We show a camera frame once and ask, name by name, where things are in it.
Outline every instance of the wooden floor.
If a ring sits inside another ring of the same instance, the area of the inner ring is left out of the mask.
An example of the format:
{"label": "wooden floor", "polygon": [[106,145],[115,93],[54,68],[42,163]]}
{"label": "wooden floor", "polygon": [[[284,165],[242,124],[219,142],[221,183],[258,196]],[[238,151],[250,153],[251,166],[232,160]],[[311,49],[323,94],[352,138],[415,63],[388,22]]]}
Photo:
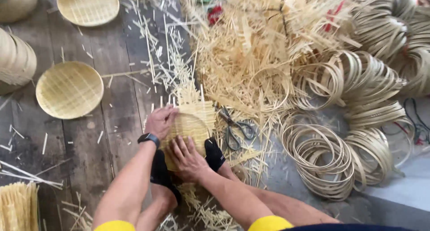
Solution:
{"label": "wooden floor", "polygon": [[[65,60],[87,63],[101,75],[148,68],[140,63],[141,60],[148,61],[149,57],[146,40],[139,39],[140,32],[132,24],[132,20],[137,19],[133,10],[127,14],[121,6],[120,14],[111,23],[95,28],[81,27],[82,36],[78,28],[63,19],[58,11],[48,14],[46,10],[53,7],[55,0],[39,0],[28,19],[9,25],[13,34],[29,43],[36,53],[37,73],[34,79],[37,80],[53,63],[62,62],[62,47]],[[180,12],[171,13],[180,17]],[[163,14],[151,7],[147,10],[142,8],[141,14],[151,19],[151,32],[158,37],[158,45],[164,50],[160,59],[166,62],[166,38],[164,33],[159,33],[164,32]],[[166,20],[167,23],[172,22],[168,17]],[[7,25],[2,25],[2,28],[8,30]],[[152,58],[160,63],[154,52]],[[137,74],[134,77],[152,86],[150,76]],[[61,201],[78,203],[76,192],[82,196],[82,206],[86,206],[89,214],[93,215],[104,190],[137,151],[136,140],[142,134],[143,122],[151,112],[151,104],[154,103],[157,108],[160,96],[167,96],[161,85],[157,85],[157,93],[153,87],[148,94],[147,90],[147,87],[126,76],[114,77],[111,87],[105,88],[101,104],[91,113],[92,116],[60,120],[48,116],[38,106],[35,87],[30,83],[16,91],[0,110],[0,144],[7,145],[11,138],[10,125],[24,136],[24,139],[18,135],[14,137],[12,152],[0,149],[2,161],[36,174],[70,159],[40,175],[43,179],[64,181],[65,184],[61,191],[40,185],[41,218],[46,220],[47,230],[69,230],[72,227],[74,219],[63,211],[61,227],[57,205],[64,207]],[[0,106],[8,96],[1,96]],[[97,144],[101,131],[104,134]],[[46,152],[42,155],[45,133],[48,138]],[[17,181],[20,179],[0,176],[0,185]]]}

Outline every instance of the black watch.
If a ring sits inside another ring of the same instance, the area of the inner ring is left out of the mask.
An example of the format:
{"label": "black watch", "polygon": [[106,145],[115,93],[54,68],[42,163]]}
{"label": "black watch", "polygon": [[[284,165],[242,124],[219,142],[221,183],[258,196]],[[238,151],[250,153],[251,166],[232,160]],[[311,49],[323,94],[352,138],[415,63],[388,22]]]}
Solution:
{"label": "black watch", "polygon": [[140,138],[137,140],[137,143],[140,144],[148,140],[152,140],[155,143],[155,146],[157,147],[156,149],[158,150],[158,147],[160,147],[160,140],[157,138],[157,136],[153,134],[148,133],[140,136]]}

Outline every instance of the yellow sleeve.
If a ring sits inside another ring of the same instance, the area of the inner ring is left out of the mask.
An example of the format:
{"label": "yellow sleeve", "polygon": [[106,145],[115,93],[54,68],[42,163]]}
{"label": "yellow sleeve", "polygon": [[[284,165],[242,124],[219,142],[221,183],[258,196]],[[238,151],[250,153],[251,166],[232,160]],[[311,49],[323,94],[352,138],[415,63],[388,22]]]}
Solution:
{"label": "yellow sleeve", "polygon": [[103,223],[94,231],[135,231],[133,224],[125,221],[110,221]]}
{"label": "yellow sleeve", "polygon": [[267,216],[257,219],[248,231],[280,231],[294,226],[287,220],[278,216]]}

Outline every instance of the person's left hand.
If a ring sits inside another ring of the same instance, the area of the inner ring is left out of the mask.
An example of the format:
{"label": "person's left hand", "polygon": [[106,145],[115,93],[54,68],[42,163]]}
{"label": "person's left hand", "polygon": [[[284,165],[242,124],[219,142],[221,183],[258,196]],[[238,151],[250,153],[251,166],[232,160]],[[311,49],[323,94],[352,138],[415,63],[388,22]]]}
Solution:
{"label": "person's left hand", "polygon": [[182,136],[176,136],[170,146],[173,153],[169,154],[179,169],[175,175],[185,182],[199,183],[205,173],[212,169],[205,158],[197,152],[193,139],[191,137],[187,139],[188,141],[185,143]]}
{"label": "person's left hand", "polygon": [[146,119],[145,133],[155,135],[160,141],[163,140],[178,113],[179,109],[173,105],[155,109]]}

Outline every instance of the metal scissors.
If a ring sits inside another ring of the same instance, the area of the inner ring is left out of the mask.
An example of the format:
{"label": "metal scissors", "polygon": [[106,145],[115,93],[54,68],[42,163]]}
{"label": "metal scissors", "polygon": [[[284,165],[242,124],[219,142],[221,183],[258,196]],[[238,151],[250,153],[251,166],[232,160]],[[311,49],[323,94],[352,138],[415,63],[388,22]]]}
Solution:
{"label": "metal scissors", "polygon": [[247,140],[251,140],[255,137],[255,130],[253,129],[253,127],[250,124],[245,123],[243,121],[237,121],[236,122],[233,119],[231,119],[231,116],[225,107],[222,107],[221,111],[219,113],[220,113],[221,117],[223,117],[224,120],[228,124],[227,128],[225,129],[224,141],[230,149],[232,149],[234,151],[237,151],[240,149],[240,141],[237,138],[237,136],[234,135],[233,129],[232,129],[233,127],[239,128],[239,130],[243,133],[243,136]]}

